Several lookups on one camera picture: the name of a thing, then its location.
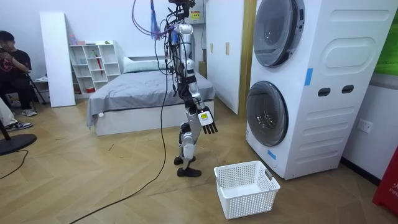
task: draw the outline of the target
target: porthole door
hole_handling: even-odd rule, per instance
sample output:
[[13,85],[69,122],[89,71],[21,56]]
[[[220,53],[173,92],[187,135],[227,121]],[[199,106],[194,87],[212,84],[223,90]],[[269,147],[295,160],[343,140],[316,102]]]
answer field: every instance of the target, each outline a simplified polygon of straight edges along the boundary
[[254,25],[254,53],[265,67],[286,62],[299,43],[304,25],[302,0],[262,0]]
[[254,137],[265,146],[276,146],[285,138],[289,117],[283,96],[271,83],[252,86],[248,94],[246,117]]

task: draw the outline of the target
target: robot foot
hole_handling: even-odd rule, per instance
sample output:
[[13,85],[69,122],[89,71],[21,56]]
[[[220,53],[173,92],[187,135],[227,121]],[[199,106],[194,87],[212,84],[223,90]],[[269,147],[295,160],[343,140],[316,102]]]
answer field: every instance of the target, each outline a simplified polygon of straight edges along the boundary
[[[189,162],[194,162],[197,158],[194,156]],[[174,165],[181,165],[183,164],[183,161],[181,158],[179,158],[178,156],[176,158],[174,158]]]
[[201,176],[201,171],[200,170],[195,170],[192,168],[186,168],[183,170],[182,168],[179,168],[177,171],[177,176],[179,177],[200,177]]

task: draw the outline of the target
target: gray bedsheet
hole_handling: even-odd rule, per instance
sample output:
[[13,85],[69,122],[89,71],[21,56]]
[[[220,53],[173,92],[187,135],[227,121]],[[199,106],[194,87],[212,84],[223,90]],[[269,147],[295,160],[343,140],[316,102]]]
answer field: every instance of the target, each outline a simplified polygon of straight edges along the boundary
[[[213,100],[216,94],[213,85],[196,73],[200,94],[205,101]],[[136,108],[162,106],[166,92],[166,77],[160,71],[123,74],[90,96],[87,105],[86,125],[90,128],[99,113]],[[167,76],[168,91],[165,106],[182,104],[173,97],[172,77]]]

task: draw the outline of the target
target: black shirt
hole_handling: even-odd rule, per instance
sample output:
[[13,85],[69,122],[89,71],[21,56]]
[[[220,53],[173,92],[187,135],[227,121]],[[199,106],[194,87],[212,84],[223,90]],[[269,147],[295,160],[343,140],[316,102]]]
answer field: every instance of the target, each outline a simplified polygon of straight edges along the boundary
[[[24,51],[17,50],[8,53],[19,63],[29,68],[29,70],[32,69],[29,55]],[[24,78],[24,72],[17,68],[12,62],[0,58],[0,81],[11,81],[18,78]]]

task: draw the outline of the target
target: stacked washer dryer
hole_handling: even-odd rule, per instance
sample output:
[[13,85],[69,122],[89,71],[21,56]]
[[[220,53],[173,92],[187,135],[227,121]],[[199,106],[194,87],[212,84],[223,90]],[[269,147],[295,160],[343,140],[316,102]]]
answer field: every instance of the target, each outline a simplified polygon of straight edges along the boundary
[[257,0],[250,146],[284,179],[337,168],[396,0]]

